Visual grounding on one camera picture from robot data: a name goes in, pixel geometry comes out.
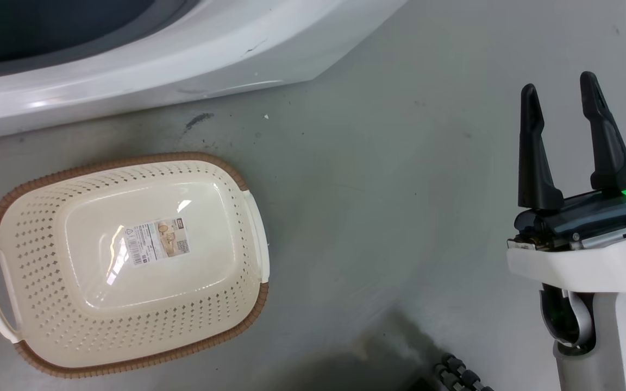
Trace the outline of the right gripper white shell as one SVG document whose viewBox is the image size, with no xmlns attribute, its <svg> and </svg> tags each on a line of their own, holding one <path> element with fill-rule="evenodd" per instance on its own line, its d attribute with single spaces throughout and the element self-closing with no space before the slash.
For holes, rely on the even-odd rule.
<svg viewBox="0 0 626 391">
<path fill-rule="evenodd" d="M 580 75 L 593 141 L 594 190 L 567 198 L 554 186 L 534 84 L 520 93 L 517 235 L 507 242 L 516 275 L 578 293 L 626 293 L 626 146 L 593 72 Z"/>
</svg>

